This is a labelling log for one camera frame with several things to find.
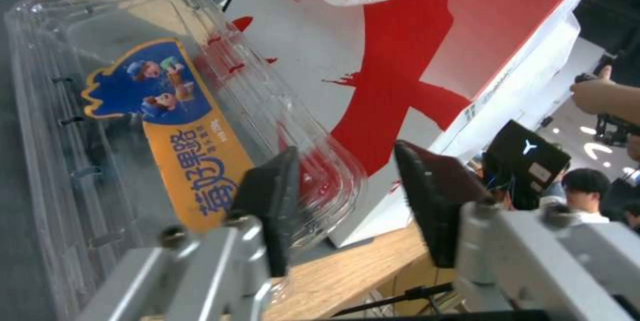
wooden table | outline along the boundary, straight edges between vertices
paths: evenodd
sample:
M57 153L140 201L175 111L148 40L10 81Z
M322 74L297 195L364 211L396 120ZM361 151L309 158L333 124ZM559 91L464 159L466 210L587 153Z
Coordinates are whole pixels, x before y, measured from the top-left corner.
M370 244L293 267L290 295L270 307L265 319L329 317L425 252L418 228L411 225L379 236Z

black device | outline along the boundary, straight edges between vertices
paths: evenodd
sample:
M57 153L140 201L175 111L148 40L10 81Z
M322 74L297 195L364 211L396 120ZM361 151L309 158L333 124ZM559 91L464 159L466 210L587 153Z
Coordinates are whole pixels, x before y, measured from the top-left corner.
M580 82L595 80L597 78L598 77L592 73L581 73L575 77L574 82L579 84ZM608 113L598 114L596 134L593 135L593 139L597 143L624 148L627 146L627 137L629 134L640 136L640 126Z
M272 277L287 274L291 239L300 197L298 149L288 146L262 166L244 174L228 219L253 215L260 219Z
M458 159L398 140L393 148L407 202L435 266L455 267L460 207L492 196Z
M534 210L542 191L570 160L571 156L510 120L484 153L483 181L487 189L509 191L516 209Z

product label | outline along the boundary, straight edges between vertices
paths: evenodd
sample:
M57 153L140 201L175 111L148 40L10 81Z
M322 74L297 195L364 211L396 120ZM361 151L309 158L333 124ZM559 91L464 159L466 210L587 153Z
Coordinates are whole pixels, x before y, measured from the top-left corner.
M187 228L222 223L253 163L173 38L138 45L87 77L82 97L95 119L142 114L144 133L174 211Z
M528 168L528 173L537 177L537 179L542 182L547 182L551 177L551 172L537 162L531 164L531 167Z

gray surface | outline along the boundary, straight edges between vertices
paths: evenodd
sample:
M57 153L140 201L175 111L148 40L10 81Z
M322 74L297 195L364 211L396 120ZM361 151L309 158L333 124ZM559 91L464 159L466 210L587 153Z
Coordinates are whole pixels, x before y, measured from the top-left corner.
M4 14L17 1L0 0L0 10ZM0 52L0 318L55 320L35 229L4 22Z

